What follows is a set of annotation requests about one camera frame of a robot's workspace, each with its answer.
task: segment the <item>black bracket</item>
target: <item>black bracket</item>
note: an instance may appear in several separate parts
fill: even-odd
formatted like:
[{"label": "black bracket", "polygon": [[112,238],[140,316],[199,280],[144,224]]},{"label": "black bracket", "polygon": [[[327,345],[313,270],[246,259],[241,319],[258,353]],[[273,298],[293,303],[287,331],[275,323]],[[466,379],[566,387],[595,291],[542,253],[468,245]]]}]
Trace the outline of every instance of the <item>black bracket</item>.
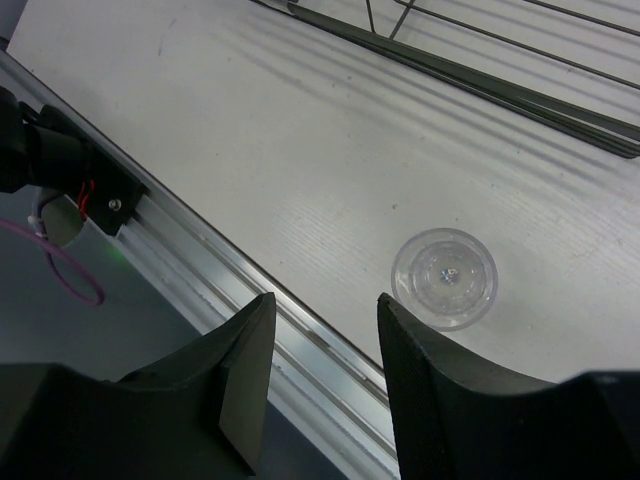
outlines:
[{"label": "black bracket", "polygon": [[[87,215],[107,235],[118,233],[121,225],[133,215],[145,186],[104,148],[55,107],[45,105],[38,123],[56,132],[71,135],[92,147],[90,179],[95,188],[88,197]],[[76,201],[80,188],[72,200]]]}]

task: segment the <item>wire rack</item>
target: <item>wire rack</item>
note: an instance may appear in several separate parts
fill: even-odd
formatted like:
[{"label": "wire rack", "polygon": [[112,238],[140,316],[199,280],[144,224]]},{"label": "wire rack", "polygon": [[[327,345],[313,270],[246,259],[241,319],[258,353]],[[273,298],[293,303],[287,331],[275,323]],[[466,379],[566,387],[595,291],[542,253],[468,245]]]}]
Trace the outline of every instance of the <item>wire rack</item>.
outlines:
[{"label": "wire rack", "polygon": [[258,1],[602,150],[640,156],[634,0]]}]

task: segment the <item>metal bar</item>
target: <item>metal bar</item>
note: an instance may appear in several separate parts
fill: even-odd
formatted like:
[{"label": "metal bar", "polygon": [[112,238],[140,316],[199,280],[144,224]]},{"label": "metal bar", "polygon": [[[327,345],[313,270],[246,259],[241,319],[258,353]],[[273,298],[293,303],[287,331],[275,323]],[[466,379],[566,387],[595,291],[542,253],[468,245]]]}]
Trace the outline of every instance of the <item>metal bar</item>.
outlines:
[{"label": "metal bar", "polygon": [[509,45],[513,45],[514,47],[522,48],[523,50],[527,50],[532,53],[536,53],[543,57],[549,58],[551,60],[555,60],[560,63],[564,63],[565,65],[569,65],[570,67],[577,68],[579,70],[583,70],[585,72],[591,73],[592,75],[597,75],[602,78],[606,78],[607,80],[611,80],[612,82],[619,83],[621,85],[625,85],[630,88],[634,88],[636,90],[640,90],[640,84],[631,82],[629,80],[625,80],[624,78],[616,77],[615,75],[611,75],[607,72],[603,72],[601,70],[597,70],[595,68],[589,67],[587,65],[583,65],[582,63],[574,62],[573,60],[569,60],[568,58],[561,57],[559,55],[555,55],[553,53],[545,52],[544,50],[540,50],[539,48],[532,47],[530,45],[518,42],[516,40],[511,40],[510,38],[503,37],[502,35],[498,35],[496,33],[490,32],[488,30],[484,30],[482,28],[474,27],[468,23],[461,22],[456,20],[455,18],[447,17],[446,15],[441,15],[436,12],[432,12],[422,7],[416,7],[415,5],[411,5],[409,2],[405,2],[404,0],[393,0],[399,5],[404,5],[416,12],[423,13],[425,15],[429,15],[431,17],[437,18],[439,20],[451,23],[453,25],[457,25],[462,28],[466,28],[467,30],[471,30],[472,32],[479,33],[481,35],[485,35],[487,37],[493,38],[495,40],[499,40],[501,42],[507,43]]},{"label": "metal bar", "polygon": [[578,140],[581,140],[585,143],[588,143],[597,148],[600,148],[601,150],[607,151],[609,153],[613,153],[614,155],[618,155],[619,157],[622,157],[625,159],[632,159],[640,155],[640,147],[630,142],[626,142],[626,141],[612,142],[611,136],[608,134],[602,134],[597,131],[594,132],[592,131],[592,129],[585,129],[584,127],[582,127],[580,124],[576,122],[574,122],[573,124],[570,124],[570,119],[569,121],[563,120],[562,117],[555,117],[554,119],[553,112],[544,112],[543,110],[539,110],[535,108],[535,106],[532,108],[531,105],[525,105],[521,102],[513,101],[513,99],[502,98],[495,94],[492,94],[482,89],[479,89],[477,87],[474,87],[473,85],[467,84],[459,79],[450,77],[442,72],[438,72],[436,70],[430,69],[429,67],[425,67],[424,65],[421,65],[419,63],[412,62],[411,60],[408,60],[402,57],[401,55],[397,55],[397,54],[385,51],[384,49],[381,49],[374,45],[366,45],[365,42],[363,43],[354,42],[354,43],[357,43],[358,45],[363,46],[364,48],[368,48],[371,51],[384,55],[387,58],[400,62],[410,68],[413,68],[414,70],[425,73],[429,76],[432,76],[433,78],[436,78],[440,81],[448,83],[449,85],[457,87],[463,91],[471,93],[491,103],[494,103],[495,105],[503,107],[514,113],[517,113],[526,118],[529,118],[538,123],[541,123],[547,127],[553,128],[554,130],[557,130],[561,133],[564,133]]},{"label": "metal bar", "polygon": [[623,27],[622,25],[617,25],[615,23],[607,22],[606,20],[600,20],[599,18],[591,17],[589,15],[585,15],[584,13],[574,12],[573,10],[562,8],[557,5],[552,5],[547,2],[541,2],[540,0],[522,0],[522,1],[531,3],[533,5],[537,5],[539,7],[548,8],[549,10],[553,10],[555,12],[564,13],[565,15],[579,18],[580,20],[585,20],[587,22],[595,23],[597,25],[602,25],[603,27],[611,28],[613,30],[618,30],[619,32],[628,33],[629,35],[635,35],[636,37],[640,37],[640,32],[638,30],[633,30],[632,28]]},{"label": "metal bar", "polygon": [[376,29],[373,26],[373,12],[371,11],[371,0],[365,0],[365,3],[367,4],[367,15],[369,15],[369,25],[371,26],[371,33],[376,33]]},{"label": "metal bar", "polygon": [[[640,154],[640,146],[591,126],[596,125],[618,135],[640,140],[640,128],[635,125],[557,100],[380,35],[371,34],[366,30],[304,7],[292,6],[292,13],[296,18],[310,25],[389,58],[392,58],[389,54],[393,54],[394,59],[407,66],[419,69],[447,83],[453,84],[452,82],[455,82],[456,86],[470,93],[498,103],[598,148],[623,158],[634,158]],[[585,125],[576,119],[591,125]]]},{"label": "metal bar", "polygon": [[390,40],[393,40],[395,38],[396,34],[398,33],[398,30],[400,30],[400,27],[404,23],[404,20],[407,18],[407,15],[409,15],[409,12],[411,11],[411,6],[413,6],[415,1],[416,0],[409,0],[409,6],[404,8],[402,15],[400,15],[400,18],[396,22],[396,25],[393,27],[393,32],[391,32],[391,35],[389,35]]}]

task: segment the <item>white table surface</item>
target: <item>white table surface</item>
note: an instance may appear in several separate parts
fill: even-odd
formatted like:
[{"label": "white table surface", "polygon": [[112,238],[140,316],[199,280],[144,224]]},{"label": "white table surface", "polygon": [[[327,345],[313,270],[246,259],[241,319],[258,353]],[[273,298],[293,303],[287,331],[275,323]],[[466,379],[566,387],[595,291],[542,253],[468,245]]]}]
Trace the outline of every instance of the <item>white table surface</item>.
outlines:
[{"label": "white table surface", "polygon": [[[301,1],[367,25],[363,0]],[[640,82],[638,38],[470,3],[429,6]],[[635,0],[557,3],[640,28]],[[382,33],[402,12],[374,9]],[[397,38],[640,124],[638,92],[575,69],[414,14]],[[500,287],[451,338],[548,380],[640,367],[637,161],[248,0],[29,0],[9,53],[376,361],[396,253],[454,227]]]}]

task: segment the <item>clear plastic cup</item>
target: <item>clear plastic cup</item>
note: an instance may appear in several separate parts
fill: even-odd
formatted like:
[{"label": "clear plastic cup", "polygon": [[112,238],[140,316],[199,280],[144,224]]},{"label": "clear plastic cup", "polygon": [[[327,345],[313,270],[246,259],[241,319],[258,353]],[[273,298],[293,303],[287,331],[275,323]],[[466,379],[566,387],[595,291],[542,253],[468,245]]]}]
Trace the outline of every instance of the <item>clear plastic cup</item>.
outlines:
[{"label": "clear plastic cup", "polygon": [[495,299],[498,271],[478,239],[435,228],[409,240],[391,274],[393,295],[430,327],[454,331],[480,320]]}]

